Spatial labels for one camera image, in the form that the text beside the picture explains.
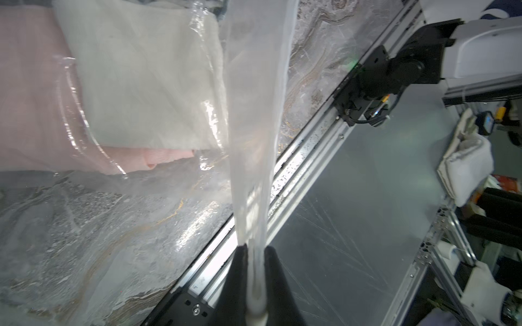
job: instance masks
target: white paper roll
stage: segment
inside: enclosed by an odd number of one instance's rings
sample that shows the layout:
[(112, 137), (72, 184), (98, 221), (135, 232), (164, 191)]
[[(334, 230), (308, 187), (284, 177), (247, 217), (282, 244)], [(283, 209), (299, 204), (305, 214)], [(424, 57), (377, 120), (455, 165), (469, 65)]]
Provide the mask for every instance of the white paper roll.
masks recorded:
[(450, 243), (447, 243), (446, 241), (439, 241), (437, 244), (437, 249), (441, 253), (442, 257), (451, 260), (452, 255), (455, 254), (455, 249), (457, 247), (455, 245), (452, 245)]

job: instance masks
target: pink fabric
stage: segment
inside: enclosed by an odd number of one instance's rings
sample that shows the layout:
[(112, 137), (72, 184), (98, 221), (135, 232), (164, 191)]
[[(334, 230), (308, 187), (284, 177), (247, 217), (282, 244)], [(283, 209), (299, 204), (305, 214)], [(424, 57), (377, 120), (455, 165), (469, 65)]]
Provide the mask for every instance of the pink fabric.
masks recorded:
[(51, 9), (0, 6), (0, 43), (0, 171), (117, 174), (193, 156), (89, 140), (74, 60)]

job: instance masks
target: marble pattern surface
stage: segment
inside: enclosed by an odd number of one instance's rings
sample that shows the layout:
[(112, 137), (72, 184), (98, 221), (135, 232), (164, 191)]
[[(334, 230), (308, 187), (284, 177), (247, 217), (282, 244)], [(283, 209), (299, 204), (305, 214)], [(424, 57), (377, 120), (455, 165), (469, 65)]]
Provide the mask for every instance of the marble pattern surface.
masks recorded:
[[(300, 1), (279, 152), (401, 8)], [(140, 324), (230, 216), (227, 170), (207, 155), (127, 179), (1, 173), (0, 325)]]

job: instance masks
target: metal linear rail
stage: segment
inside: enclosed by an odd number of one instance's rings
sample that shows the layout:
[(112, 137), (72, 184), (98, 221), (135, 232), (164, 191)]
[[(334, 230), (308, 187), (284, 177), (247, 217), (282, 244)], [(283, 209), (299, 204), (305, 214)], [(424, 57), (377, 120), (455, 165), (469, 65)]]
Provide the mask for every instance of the metal linear rail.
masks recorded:
[(517, 74), (448, 88), (442, 100), (445, 105), (455, 105), (466, 103), (466, 100), (469, 101), (468, 98), (473, 95), (484, 93), (493, 94), (500, 90), (520, 88), (522, 88), (522, 75)]
[[(420, 3), (418, 0), (410, 0), (362, 56), (360, 62), (364, 62), (381, 44), (385, 45), (389, 54), (393, 56), (413, 33), (413, 28), (419, 21), (423, 21)], [(332, 106), (334, 95), (322, 105), (276, 163), (269, 210), (268, 242), (274, 238), (353, 131), (354, 127), (349, 127), (339, 119), (337, 109)], [(211, 307), (215, 305), (229, 268), (231, 255), (237, 246), (234, 225), (234, 217), (231, 216), (170, 293), (185, 288), (189, 294), (207, 302)]]
[(452, 200), (446, 198), (437, 211), (437, 217), (422, 242), (416, 259), (408, 269), (408, 273), (405, 275), (381, 326), (402, 325), (428, 267), (435, 273), (444, 291), (452, 300), (456, 311), (463, 318), (474, 323), (475, 319), (472, 318), (460, 302), (462, 290), (435, 247), (442, 237), (446, 235), (450, 242), (459, 249), (460, 260), (468, 265), (475, 265), (477, 258), (471, 250), (471, 246), (460, 227), (454, 211), (455, 204)]

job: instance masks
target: white fabric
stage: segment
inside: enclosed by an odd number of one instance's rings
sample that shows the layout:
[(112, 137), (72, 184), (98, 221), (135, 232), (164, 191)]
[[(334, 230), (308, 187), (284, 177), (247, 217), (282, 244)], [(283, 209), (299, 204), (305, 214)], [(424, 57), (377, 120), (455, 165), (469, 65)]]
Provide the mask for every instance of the white fabric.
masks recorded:
[(471, 134), (446, 160), (446, 168), (455, 204), (464, 206), (480, 182), (493, 172), (491, 143), (479, 134)]
[(476, 132), (474, 120), (470, 108), (463, 112), (437, 169), (448, 194), (459, 207), (466, 204), (480, 182), (493, 172), (491, 143)]
[(56, 0), (54, 8), (99, 144), (208, 149), (226, 141), (214, 15), (125, 0)]

